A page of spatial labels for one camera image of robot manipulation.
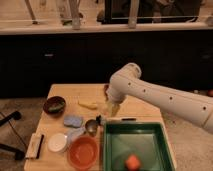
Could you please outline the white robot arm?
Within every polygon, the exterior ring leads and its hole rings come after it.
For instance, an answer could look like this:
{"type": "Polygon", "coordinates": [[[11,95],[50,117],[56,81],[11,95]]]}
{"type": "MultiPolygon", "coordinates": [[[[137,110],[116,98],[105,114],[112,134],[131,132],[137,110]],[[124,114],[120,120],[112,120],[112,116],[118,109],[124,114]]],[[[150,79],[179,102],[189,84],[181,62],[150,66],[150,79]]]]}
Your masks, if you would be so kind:
{"type": "Polygon", "coordinates": [[[213,134],[213,98],[148,83],[140,79],[136,63],[128,63],[111,77],[106,93],[112,104],[121,104],[127,95],[175,114],[213,134]]]}

